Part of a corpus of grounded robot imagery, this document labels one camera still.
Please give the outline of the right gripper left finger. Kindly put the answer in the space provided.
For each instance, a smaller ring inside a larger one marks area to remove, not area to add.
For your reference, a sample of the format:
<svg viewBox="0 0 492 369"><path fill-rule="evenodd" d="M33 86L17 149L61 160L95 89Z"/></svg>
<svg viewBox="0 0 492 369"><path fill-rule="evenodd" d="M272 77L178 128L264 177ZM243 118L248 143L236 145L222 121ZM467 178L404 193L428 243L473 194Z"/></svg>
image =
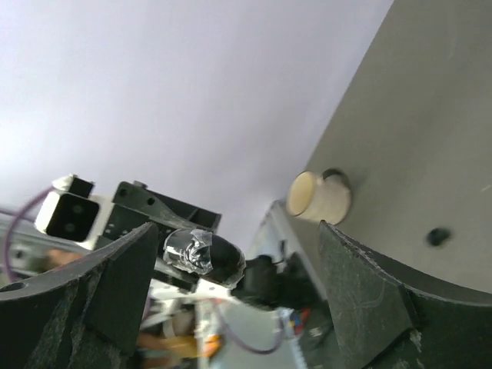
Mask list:
<svg viewBox="0 0 492 369"><path fill-rule="evenodd" d="M151 278L125 257L147 223L69 264L1 289L3 368L124 368L133 355Z"/></svg>

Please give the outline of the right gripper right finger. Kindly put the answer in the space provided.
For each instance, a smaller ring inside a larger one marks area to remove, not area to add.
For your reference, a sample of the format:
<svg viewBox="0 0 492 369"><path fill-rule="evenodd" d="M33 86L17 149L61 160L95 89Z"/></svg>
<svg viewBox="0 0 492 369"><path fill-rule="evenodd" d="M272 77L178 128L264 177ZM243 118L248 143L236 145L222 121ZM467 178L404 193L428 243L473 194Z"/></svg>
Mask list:
<svg viewBox="0 0 492 369"><path fill-rule="evenodd" d="M489 368L491 295L443 281L319 225L337 368Z"/></svg>

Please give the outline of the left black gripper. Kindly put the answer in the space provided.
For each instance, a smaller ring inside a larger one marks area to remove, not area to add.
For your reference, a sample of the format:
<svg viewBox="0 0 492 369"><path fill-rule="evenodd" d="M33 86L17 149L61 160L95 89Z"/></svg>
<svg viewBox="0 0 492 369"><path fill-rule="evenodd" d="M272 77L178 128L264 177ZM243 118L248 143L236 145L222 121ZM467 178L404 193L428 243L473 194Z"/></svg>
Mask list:
<svg viewBox="0 0 492 369"><path fill-rule="evenodd" d="M128 271L139 279L152 278L167 284L197 284L199 276L163 262L164 241L179 229L202 229L215 233L221 214L200 208L148 189L145 184L122 181L111 200L112 208L95 238L98 250L123 238L146 223L153 223L151 234L131 248Z"/></svg>

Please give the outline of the black round earbud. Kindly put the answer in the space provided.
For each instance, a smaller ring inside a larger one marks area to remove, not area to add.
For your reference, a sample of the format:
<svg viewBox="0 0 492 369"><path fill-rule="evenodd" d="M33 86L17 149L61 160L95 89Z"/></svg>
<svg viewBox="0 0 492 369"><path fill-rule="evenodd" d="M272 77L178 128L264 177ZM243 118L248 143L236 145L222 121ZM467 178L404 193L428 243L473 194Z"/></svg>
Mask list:
<svg viewBox="0 0 492 369"><path fill-rule="evenodd" d="M449 228L437 227L431 229L426 235L426 242L433 247L439 247L452 235Z"/></svg>

